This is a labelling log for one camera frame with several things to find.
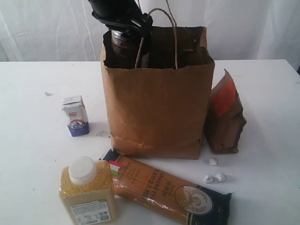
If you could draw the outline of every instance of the white table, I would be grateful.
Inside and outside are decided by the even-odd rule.
[[[230,225],[299,224],[300,76],[285,60],[216,61],[214,84],[226,68],[234,78],[247,125],[240,152],[216,156],[207,145],[199,160],[143,162],[221,193],[234,192]],[[45,91],[53,94],[46,96]],[[90,134],[71,137],[61,99],[83,96]],[[78,156],[98,159],[110,140],[99,62],[0,63],[0,224],[70,225],[58,198],[63,167]],[[222,172],[226,183],[205,185]],[[170,219],[117,199],[116,225],[170,225]]]

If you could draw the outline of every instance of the brown paper bag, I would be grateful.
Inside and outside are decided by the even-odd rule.
[[[214,61],[206,29],[177,28],[174,68],[171,28],[155,27],[148,68],[113,68],[111,34],[104,35],[101,68],[112,146],[136,157],[198,159]]]
[[[210,149],[217,154],[237,153],[238,141],[246,119],[243,106],[230,74],[212,89],[205,121],[205,134]]]

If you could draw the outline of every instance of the plastic bottle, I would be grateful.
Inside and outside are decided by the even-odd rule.
[[[63,169],[59,195],[75,225],[98,225],[116,219],[109,163],[80,157]]]

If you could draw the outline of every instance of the white backdrop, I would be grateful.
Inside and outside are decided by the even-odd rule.
[[[165,0],[140,0],[143,12]],[[208,27],[216,60],[287,59],[300,65],[300,0],[169,0],[178,26]],[[106,27],[87,0],[0,0],[0,61],[99,60]],[[154,25],[170,26],[160,12]]]

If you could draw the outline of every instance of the white pebble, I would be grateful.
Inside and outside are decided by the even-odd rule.
[[[225,182],[225,181],[226,181],[226,176],[225,176],[224,174],[222,174],[222,173],[218,173],[218,174],[216,175],[216,179],[217,179],[217,181],[219,181],[219,182]]]
[[[213,176],[206,175],[205,178],[204,178],[204,182],[205,182],[206,184],[210,184],[210,183],[213,182],[213,181],[214,181]]]
[[[211,158],[210,165],[218,165],[218,160],[216,158]]]

